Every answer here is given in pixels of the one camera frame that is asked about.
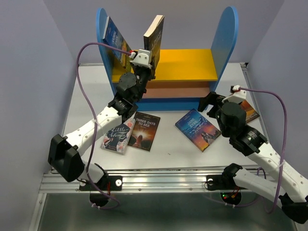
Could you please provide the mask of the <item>A Tale of Two Cities book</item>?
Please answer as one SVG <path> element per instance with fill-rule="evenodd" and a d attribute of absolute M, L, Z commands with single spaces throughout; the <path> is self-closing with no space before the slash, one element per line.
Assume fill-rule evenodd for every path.
<path fill-rule="evenodd" d="M 160 59 L 164 19 L 164 15 L 157 15 L 143 35 L 144 49 L 152 52 L 151 63 L 154 70 L 157 68 Z"/>

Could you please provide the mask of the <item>Animal Farm book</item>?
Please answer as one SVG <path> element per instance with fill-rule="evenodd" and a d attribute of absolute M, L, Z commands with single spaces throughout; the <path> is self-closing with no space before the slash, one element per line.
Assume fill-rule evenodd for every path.
<path fill-rule="evenodd" d="M 131 51 L 130 46 L 116 27 L 110 16 L 106 18 L 105 29 L 103 32 L 103 42 L 109 46 L 123 51 Z M 114 68 L 122 72 L 130 72 L 130 58 L 128 55 L 119 51 L 111 50 L 111 57 L 113 58 Z"/>

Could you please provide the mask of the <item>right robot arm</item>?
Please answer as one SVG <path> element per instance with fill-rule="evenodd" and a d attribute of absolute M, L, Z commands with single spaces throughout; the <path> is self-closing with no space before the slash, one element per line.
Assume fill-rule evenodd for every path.
<path fill-rule="evenodd" d="M 241 107 L 245 99 L 246 89 L 243 88 L 233 90 L 227 97 L 212 91 L 200 99 L 198 111 L 212 105 L 207 115 L 217 120 L 222 136 L 229 138 L 235 150 L 262 167 L 276 183 L 232 163 L 220 175 L 211 175 L 207 188 L 210 191 L 231 190 L 238 186 L 251 190 L 276 203 L 294 222 L 304 224 L 308 220 L 308 180 L 285 162 L 262 133 L 247 125 L 246 111 Z"/>

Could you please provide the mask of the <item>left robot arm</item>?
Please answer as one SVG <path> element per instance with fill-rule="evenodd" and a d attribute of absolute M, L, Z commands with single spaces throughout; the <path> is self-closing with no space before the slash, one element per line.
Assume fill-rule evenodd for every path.
<path fill-rule="evenodd" d="M 148 81 L 154 79 L 148 66 L 134 66 L 134 72 L 120 77 L 116 94 L 94 118 L 65 136 L 56 134 L 51 139 L 48 163 L 67 181 L 72 182 L 89 172 L 90 167 L 81 156 L 94 146 L 96 140 L 109 130 L 127 121 L 138 109 Z"/>

